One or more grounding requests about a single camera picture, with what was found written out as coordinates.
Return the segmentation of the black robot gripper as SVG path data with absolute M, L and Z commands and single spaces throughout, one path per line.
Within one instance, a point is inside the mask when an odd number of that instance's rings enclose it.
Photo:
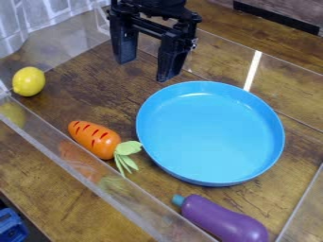
M 186 8 L 187 0 L 111 0 L 108 11 L 110 35 L 115 59 L 120 64 L 134 61 L 138 50 L 139 30 L 128 18 L 144 14 L 147 17 L 175 19 L 198 24 L 202 17 Z M 196 39 L 186 38 L 175 32 L 162 37 L 158 51 L 156 80 L 166 82 L 179 75 L 188 53 L 196 47 Z

